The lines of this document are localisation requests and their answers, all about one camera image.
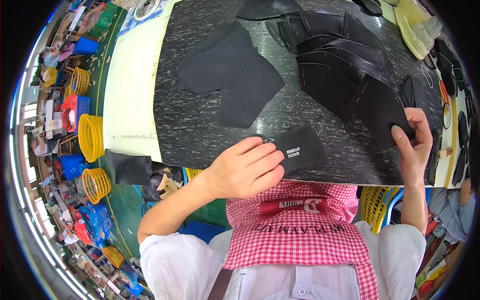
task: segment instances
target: pink gingham cloth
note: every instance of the pink gingham cloth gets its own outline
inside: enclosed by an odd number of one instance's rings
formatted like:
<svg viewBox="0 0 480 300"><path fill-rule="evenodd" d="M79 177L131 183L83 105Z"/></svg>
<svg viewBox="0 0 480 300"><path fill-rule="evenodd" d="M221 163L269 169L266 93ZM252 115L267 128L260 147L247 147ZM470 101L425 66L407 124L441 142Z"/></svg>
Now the pink gingham cloth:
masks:
<svg viewBox="0 0 480 300"><path fill-rule="evenodd" d="M350 224L358 208L357 186L281 180L249 199L227 200L228 221L235 229L225 269L255 264L354 264L361 299L378 299L368 249L357 227ZM298 197L327 200L326 213L285 210L259 218L260 203Z"/></svg>

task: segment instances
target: green floor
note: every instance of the green floor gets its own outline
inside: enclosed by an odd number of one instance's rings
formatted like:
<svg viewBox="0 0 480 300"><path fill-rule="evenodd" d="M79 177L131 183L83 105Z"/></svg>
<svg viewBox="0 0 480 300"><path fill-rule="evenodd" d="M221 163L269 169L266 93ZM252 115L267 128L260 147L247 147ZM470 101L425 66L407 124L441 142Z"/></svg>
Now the green floor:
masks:
<svg viewBox="0 0 480 300"><path fill-rule="evenodd" d="M107 63L107 60L109 56L111 60L113 49L117 42L117 34L126 14L126 10L117 12L108 34L98 45L97 52L94 55L97 59L93 63L92 59L88 59L80 65L81 68L91 72L91 86L86 94L87 97L90 97L91 115L103 115L105 84L107 82L109 68L109 62ZM93 165L94 167L105 168L112 178L112 173L107 165L105 156L102 156L93 163ZM143 199L132 185L112 183L111 193L101 201L110 207L112 220L116 223L116 226L111 230L110 243L122 252L126 259L132 256L140 257L137 230L141 220L140 206L143 203ZM226 226L230 229L231 227L225 212L225 201L225 199L217 199L201 207L185 220L185 225L197 220Z"/></svg>

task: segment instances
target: black marble-patterned board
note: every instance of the black marble-patterned board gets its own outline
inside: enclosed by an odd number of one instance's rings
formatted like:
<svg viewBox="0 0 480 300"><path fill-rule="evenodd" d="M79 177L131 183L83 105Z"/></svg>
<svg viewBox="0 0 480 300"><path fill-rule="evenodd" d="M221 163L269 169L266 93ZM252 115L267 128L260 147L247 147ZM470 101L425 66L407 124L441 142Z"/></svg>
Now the black marble-patterned board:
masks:
<svg viewBox="0 0 480 300"><path fill-rule="evenodd" d="M330 13L345 11L356 16L383 42L393 64L392 80L398 89L407 75L424 85L424 97L433 128L442 128L440 90L428 87L420 71L421 61L407 49L400 30L384 18L361 12L345 0L298 0L303 9ZM267 31L264 21L239 20L250 32L254 47L282 76L285 87L265 106L249 129L218 125L218 109L225 91L203 98L180 90L175 70L185 53L205 39L220 23L235 20L240 0L184 0L175 4L158 62L154 117L160 152L165 164L206 168L226 148L252 135L274 136L311 123L324 143L328 166L310 166L287 175L289 179L320 182L401 185L399 151L379 150L360 122L345 124L300 89L295 55L282 48ZM435 83L436 75L430 72Z"/></svg>

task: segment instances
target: fluorescent light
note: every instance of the fluorescent light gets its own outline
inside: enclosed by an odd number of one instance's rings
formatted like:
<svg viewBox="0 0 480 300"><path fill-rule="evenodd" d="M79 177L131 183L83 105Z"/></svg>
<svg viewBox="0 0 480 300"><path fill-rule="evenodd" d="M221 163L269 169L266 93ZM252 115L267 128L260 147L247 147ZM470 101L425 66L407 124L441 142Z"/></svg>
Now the fluorescent light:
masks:
<svg viewBox="0 0 480 300"><path fill-rule="evenodd" d="M10 129L13 129L13 112L15 111L15 99L17 98L18 87L20 86L20 78L17 82L17 87L15 88L15 93L13 94L12 101L12 112L10 113Z"/></svg>
<svg viewBox="0 0 480 300"><path fill-rule="evenodd" d="M71 281L68 280L67 277L65 277L65 275L63 274L63 272L57 268L57 273L60 275L60 277L62 277L63 281L65 281L69 287L75 292L77 293L78 296L80 296L80 298L82 298L83 300L87 300L87 297L85 297L84 294L82 294L73 284Z"/></svg>
<svg viewBox="0 0 480 300"><path fill-rule="evenodd" d="M17 196L20 201L20 205L22 208L25 208L24 197L22 192L20 191L20 184L18 183L18 174L17 174L17 167L15 166L15 156L13 151L13 135L10 134L10 161L12 164L12 173L13 173L13 183L15 184L15 188L17 190Z"/></svg>
<svg viewBox="0 0 480 300"><path fill-rule="evenodd" d="M33 54L34 54L34 52L35 52L35 48L36 48L36 46L37 46L37 44L38 44L38 41L40 40L43 32L45 31L45 28L46 28L46 26L43 27L42 31L40 32L40 35L39 35L38 38L36 39L35 45L34 45L33 48L32 48L32 53L30 53L30 56L28 57L28 60L27 60L27 64L25 65L26 68L28 68L28 65L30 64L30 61L32 60Z"/></svg>
<svg viewBox="0 0 480 300"><path fill-rule="evenodd" d="M24 84L25 78L27 77L27 72L24 72L24 76L22 77L22 83L20 84L20 91L18 92L18 105L17 105L17 126L20 124L20 110L22 106L20 105L22 102L22 94L24 93Z"/></svg>
<svg viewBox="0 0 480 300"><path fill-rule="evenodd" d="M48 249L50 252L52 252L53 257L55 257L55 260L57 263L62 267L62 269L65 270L65 265L63 264L63 261L60 260L59 256L55 253L55 250L53 250L52 244L47 240L47 237L45 235L42 235L43 240L45 241L45 244L47 244Z"/></svg>
<svg viewBox="0 0 480 300"><path fill-rule="evenodd" d="M30 227L30 230L32 231L33 236L36 239L37 244L39 245L40 249L42 249L43 254L45 254L45 256L48 258L52 266L55 266L55 262L53 261L53 258L47 252L47 250L45 249L45 246L43 245L42 241L38 237L38 234L35 232L35 228L33 227L32 221L30 220L30 216L28 213L25 213L25 218L27 219L27 223Z"/></svg>
<svg viewBox="0 0 480 300"><path fill-rule="evenodd" d="M77 281L77 279L75 279L75 277L73 277L73 275L69 271L66 271L66 273L68 277L70 277L70 279L82 290L82 292L86 294L87 290Z"/></svg>

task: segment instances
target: wooden stool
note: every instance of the wooden stool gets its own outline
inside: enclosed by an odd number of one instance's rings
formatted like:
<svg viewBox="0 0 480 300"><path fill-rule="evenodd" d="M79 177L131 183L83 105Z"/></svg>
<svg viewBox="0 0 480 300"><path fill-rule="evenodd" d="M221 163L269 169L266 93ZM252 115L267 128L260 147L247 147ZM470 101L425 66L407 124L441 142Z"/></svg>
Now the wooden stool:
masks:
<svg viewBox="0 0 480 300"><path fill-rule="evenodd" d="M60 141L59 143L59 152L57 153L58 157L62 156L62 152L61 152L61 146L65 143L68 143L68 149L69 149L69 153L68 154L72 154L72 140L77 138L78 135L67 135L66 137L63 138L63 140Z"/></svg>

